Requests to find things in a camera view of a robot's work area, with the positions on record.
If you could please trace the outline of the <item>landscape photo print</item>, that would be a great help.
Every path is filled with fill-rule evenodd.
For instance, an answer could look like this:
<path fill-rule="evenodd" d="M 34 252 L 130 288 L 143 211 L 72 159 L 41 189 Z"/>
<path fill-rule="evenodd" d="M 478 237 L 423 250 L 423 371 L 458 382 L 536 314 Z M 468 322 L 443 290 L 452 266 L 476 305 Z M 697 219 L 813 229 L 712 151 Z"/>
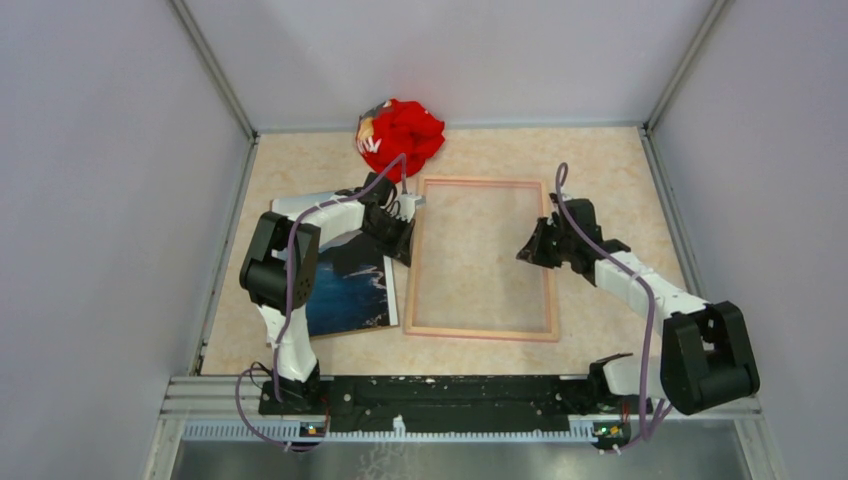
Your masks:
<path fill-rule="evenodd" d="M 359 230 L 322 239 L 305 311 L 313 339 L 397 327 L 392 260 Z"/>

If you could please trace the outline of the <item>pink wooden picture frame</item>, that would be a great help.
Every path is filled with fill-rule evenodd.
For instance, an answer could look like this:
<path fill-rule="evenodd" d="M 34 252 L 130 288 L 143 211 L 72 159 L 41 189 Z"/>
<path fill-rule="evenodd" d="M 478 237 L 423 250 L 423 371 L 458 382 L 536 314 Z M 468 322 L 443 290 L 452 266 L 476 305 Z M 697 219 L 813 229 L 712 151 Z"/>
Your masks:
<path fill-rule="evenodd" d="M 540 179 L 422 175 L 403 329 L 521 342 L 560 338 L 553 271 L 518 259 L 550 212 Z"/>

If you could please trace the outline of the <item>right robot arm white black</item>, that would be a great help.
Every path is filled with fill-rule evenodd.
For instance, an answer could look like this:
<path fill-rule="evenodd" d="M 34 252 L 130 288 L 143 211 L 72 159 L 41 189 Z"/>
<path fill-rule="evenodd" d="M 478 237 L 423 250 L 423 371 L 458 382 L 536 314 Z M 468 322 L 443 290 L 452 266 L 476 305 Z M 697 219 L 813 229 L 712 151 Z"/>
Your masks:
<path fill-rule="evenodd" d="M 660 353 L 616 354 L 594 362 L 586 385 L 589 404 L 612 412 L 627 396 L 664 400 L 693 415 L 750 397 L 761 387 L 741 309 L 710 303 L 665 280 L 628 245 L 606 239 L 588 199 L 551 194 L 553 211 L 540 217 L 517 253 L 520 261 L 569 267 L 593 287 L 626 304 L 660 338 Z"/>

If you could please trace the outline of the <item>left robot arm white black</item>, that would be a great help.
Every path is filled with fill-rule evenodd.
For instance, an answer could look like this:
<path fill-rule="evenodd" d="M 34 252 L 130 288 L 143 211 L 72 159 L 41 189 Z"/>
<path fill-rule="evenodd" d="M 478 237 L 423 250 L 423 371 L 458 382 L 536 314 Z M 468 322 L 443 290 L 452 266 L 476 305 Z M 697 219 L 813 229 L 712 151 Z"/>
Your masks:
<path fill-rule="evenodd" d="M 269 398 L 308 413 L 319 404 L 320 365 L 306 304 L 317 284 L 319 250 L 349 233 L 375 240 L 379 253 L 411 264 L 415 215 L 424 196 L 371 173 L 363 186 L 322 194 L 302 210 L 267 211 L 257 222 L 239 284 L 266 327 L 272 351 Z"/>

